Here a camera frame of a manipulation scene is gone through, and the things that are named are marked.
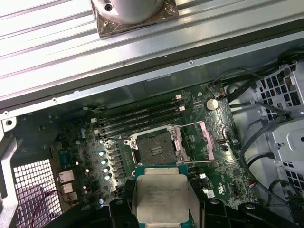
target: mesh vent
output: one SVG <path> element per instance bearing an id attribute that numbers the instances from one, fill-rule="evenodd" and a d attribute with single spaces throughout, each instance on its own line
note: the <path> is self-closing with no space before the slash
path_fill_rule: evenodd
<path id="1" fill-rule="evenodd" d="M 284 161 L 283 165 L 286 166 L 286 167 L 290 167 L 290 168 L 294 167 L 293 163 L 292 162 L 288 162 L 288 161 Z"/>
<path id="2" fill-rule="evenodd" d="M 263 102 L 281 109 L 301 105 L 295 83 L 290 76 L 285 77 L 283 71 L 276 72 L 260 80 L 259 93 Z M 268 119 L 276 118 L 276 113 L 267 110 Z"/>
<path id="3" fill-rule="evenodd" d="M 52 193 L 56 186 L 49 160 L 15 167 L 14 175 L 18 198 L 17 228 L 40 228 L 61 214 L 58 195 Z"/>
<path id="4" fill-rule="evenodd" d="M 291 170 L 285 170 L 286 175 L 288 177 L 289 183 L 295 185 L 298 190 L 303 189 L 304 190 L 304 177 L 302 174 L 293 172 Z"/>

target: red wire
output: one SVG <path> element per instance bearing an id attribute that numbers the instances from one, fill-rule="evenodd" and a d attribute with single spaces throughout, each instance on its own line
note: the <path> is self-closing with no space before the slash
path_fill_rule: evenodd
<path id="1" fill-rule="evenodd" d="M 30 223 L 30 227 L 33 228 L 34 227 L 34 218 L 35 218 L 35 213 L 37 211 L 37 209 L 41 206 L 43 200 L 48 197 L 49 195 L 53 194 L 54 192 L 57 192 L 57 193 L 60 193 L 60 195 L 62 195 L 62 193 L 60 191 L 57 191 L 57 190 L 52 190 L 50 191 L 47 195 L 45 195 L 38 203 L 38 205 L 35 207 L 34 209 L 34 212 L 33 212 L 33 215 L 32 215 L 32 220 L 31 220 L 31 223 Z"/>

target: motherboard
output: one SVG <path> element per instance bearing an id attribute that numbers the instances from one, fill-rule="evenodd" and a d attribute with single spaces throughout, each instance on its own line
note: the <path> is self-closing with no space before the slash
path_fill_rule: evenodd
<path id="1" fill-rule="evenodd" d="M 101 207 L 121 196 L 136 166 L 188 166 L 188 181 L 237 209 L 256 201 L 239 164 L 241 147 L 220 83 L 196 85 L 60 123 L 53 156 L 69 206 Z"/>

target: green circuit board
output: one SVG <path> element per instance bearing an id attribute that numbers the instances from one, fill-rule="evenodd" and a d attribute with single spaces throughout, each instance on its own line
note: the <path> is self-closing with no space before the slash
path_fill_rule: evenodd
<path id="1" fill-rule="evenodd" d="M 206 102 L 210 99 L 216 100 L 217 103 L 216 106 L 213 104 L 208 109 Z M 210 157 L 208 151 L 210 142 L 203 133 L 200 125 L 202 122 L 212 139 L 214 162 L 210 163 L 199 163 Z M 143 155 L 138 156 L 140 148 L 133 150 L 130 145 L 124 143 L 124 139 L 128 139 L 133 134 L 166 125 L 185 125 L 180 128 L 180 133 L 182 146 L 190 158 L 190 162 L 187 164 L 189 170 L 197 169 L 207 176 L 201 187 L 208 191 L 208 197 L 222 199 L 234 209 L 248 200 L 247 193 L 251 182 L 239 164 L 240 140 L 221 84 L 197 85 L 61 123 L 62 150 L 65 151 L 64 154 L 68 154 L 61 159 L 63 160 L 61 167 L 62 170 L 73 169 L 75 171 L 78 199 L 98 205 L 98 199 L 107 200 L 119 194 L 119 191 L 123 190 L 125 182 L 134 179 L 132 172 L 135 165 L 140 163 L 136 157 Z M 144 148 L 144 145 L 154 143 L 149 139 L 156 140 L 154 137 L 157 135 L 160 135 L 162 141 L 168 143 L 162 138 L 168 138 L 166 132 L 158 131 L 158 133 L 140 135 L 138 142 L 145 141 L 142 144 L 139 142 L 139 146 Z M 156 146 L 151 150 L 157 152 L 155 153 L 157 155 L 163 153 Z M 104 151 L 106 155 L 100 156 L 101 151 Z M 113 156 L 109 155 L 114 151 L 119 151 L 119 158 L 115 161 Z M 106 165 L 101 164 L 103 159 L 108 160 Z M 177 162 L 170 159 L 172 156 L 170 156 L 168 164 Z M 147 159 L 143 161 L 153 162 L 153 160 Z M 119 176 L 120 173 L 114 172 L 117 170 L 116 162 L 119 163 L 119 166 L 123 163 L 123 175 Z M 107 174 L 103 172 L 105 166 L 110 167 L 110 172 L 113 171 L 110 180 L 105 179 Z M 81 188 L 83 185 L 89 185 L 92 191 L 84 193 Z M 257 200 L 253 191 L 251 191 L 250 197 L 251 201 Z"/>

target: circuit board chip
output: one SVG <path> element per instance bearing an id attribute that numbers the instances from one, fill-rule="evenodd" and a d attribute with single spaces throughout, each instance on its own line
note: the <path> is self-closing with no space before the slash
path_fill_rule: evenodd
<path id="1" fill-rule="evenodd" d="M 237 177 L 237 176 L 241 175 L 241 171 L 239 169 L 232 170 L 232 173 L 233 173 L 234 177 Z"/>
<path id="2" fill-rule="evenodd" d="M 143 165 L 164 165 L 176 163 L 175 149 L 169 132 L 137 142 Z"/>

